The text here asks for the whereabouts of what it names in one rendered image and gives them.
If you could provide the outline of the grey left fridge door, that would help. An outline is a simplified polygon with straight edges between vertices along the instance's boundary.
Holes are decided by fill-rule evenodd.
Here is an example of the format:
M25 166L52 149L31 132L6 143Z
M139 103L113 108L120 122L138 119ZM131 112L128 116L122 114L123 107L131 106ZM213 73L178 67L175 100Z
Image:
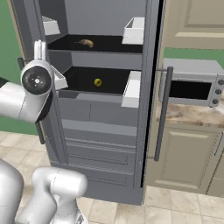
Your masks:
M18 35L18 42L24 61L24 68L34 60L34 43L41 39L46 42L44 26L39 8L39 0L9 0L11 16L13 17L15 28ZM49 53L46 47L45 63L49 63ZM44 134L45 146L50 157L50 163L68 164L64 134L62 132L62 122L58 96L54 86L54 78L44 76L45 86L51 83L51 87L43 98L42 95L31 95L25 92L28 99L28 112L34 110L34 104L43 100L43 106L39 111L38 119Z

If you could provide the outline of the white fridge door bin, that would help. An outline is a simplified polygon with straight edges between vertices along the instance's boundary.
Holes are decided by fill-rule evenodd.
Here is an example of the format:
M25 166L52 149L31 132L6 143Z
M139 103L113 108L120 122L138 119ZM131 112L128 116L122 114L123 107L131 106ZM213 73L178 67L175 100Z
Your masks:
M122 43L124 45L141 45L144 42L144 18L133 17L124 27Z
M42 17L44 31L46 36L60 34L58 22L49 17Z
M54 66L52 67L54 72L54 86L56 90L67 88L67 79L63 76Z
M125 108L138 108L140 95L141 72L131 71L123 92L122 106Z

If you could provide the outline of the grey fridge drawer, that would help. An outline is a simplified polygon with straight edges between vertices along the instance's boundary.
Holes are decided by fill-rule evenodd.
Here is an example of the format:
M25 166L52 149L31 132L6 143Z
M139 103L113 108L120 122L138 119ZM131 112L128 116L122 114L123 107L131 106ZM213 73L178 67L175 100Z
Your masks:
M69 164L92 172L91 179L121 186L133 186L136 148L117 143L66 139Z

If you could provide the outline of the beige base cupboard door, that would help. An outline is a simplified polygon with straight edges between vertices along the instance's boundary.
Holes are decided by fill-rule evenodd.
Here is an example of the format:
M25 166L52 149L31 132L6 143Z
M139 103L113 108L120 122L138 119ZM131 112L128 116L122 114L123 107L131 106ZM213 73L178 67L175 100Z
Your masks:
M167 123L159 160L154 160L158 123L152 124L145 184L190 193L206 193L222 154L222 129Z

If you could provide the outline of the grey right fridge door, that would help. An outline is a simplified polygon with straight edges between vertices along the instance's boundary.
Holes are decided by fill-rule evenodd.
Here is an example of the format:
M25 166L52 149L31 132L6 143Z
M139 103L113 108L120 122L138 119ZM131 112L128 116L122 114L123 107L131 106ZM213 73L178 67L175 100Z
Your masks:
M141 205L143 202L145 165L151 131L151 108L161 46L164 7L165 0L146 1L134 178L130 186L126 186L122 191L123 196L118 200L119 203Z

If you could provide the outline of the grey toaster oven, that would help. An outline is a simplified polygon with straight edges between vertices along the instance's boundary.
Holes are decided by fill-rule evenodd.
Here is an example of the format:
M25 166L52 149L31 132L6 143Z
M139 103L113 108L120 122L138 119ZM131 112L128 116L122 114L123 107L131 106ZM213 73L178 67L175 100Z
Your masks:
M224 69L216 60L164 58L173 67L169 103L214 108L224 90Z

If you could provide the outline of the brown yellow banana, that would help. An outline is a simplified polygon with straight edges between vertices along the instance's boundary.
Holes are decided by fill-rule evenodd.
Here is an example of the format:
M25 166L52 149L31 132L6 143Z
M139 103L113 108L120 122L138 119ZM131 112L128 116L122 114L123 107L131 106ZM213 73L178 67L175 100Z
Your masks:
M91 41L90 39L81 39L78 41L78 44L80 44L82 46L88 46L90 48L94 47L94 42Z

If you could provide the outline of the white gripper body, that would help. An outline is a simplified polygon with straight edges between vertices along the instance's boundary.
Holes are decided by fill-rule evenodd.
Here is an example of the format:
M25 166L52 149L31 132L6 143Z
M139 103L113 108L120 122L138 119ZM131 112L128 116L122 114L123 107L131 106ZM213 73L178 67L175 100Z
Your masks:
M34 59L45 60L46 59L46 42L39 39L34 43Z

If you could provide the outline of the grey fridge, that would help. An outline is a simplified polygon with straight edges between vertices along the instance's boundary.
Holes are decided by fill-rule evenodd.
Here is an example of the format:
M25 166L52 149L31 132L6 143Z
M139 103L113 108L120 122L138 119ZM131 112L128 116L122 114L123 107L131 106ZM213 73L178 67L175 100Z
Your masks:
M131 71L142 72L142 45L124 45L123 30L144 17L145 0L38 0L41 15L58 22L60 34L46 37L51 64L66 77L58 91L59 115L67 138L137 147L139 108L122 106ZM78 44L90 39L94 47ZM100 87L95 79L101 79ZM87 176L89 198L118 202L125 185Z

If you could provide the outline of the grey fridge door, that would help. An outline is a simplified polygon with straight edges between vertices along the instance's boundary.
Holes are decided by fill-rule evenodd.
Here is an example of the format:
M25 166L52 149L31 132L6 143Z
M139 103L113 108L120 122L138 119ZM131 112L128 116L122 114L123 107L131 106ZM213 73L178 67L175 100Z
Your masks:
M9 0L11 16L13 17L15 28L18 35L18 42L24 61L24 68L34 60L34 43L41 39L46 42L44 26L39 8L39 0ZM49 63L49 53L46 47L45 63ZM50 157L50 163L68 164L64 134L62 132L62 122L58 96L54 86L54 78L44 76L45 86L51 83L51 87L43 98L42 95L31 95L25 92L28 99L28 112L34 110L34 104L43 100L43 106L39 111L38 119L44 134L45 146Z
M126 186L122 191L123 196L118 200L119 203L141 205L143 202L145 165L151 131L151 108L161 46L164 7L165 0L146 1L134 178L130 186Z

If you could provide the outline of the beige wall cupboard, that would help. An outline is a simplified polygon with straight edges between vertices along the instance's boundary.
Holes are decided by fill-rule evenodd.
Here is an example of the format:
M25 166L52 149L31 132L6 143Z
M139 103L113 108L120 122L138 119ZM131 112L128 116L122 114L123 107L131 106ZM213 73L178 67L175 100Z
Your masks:
M224 0L166 0L164 46L224 50Z

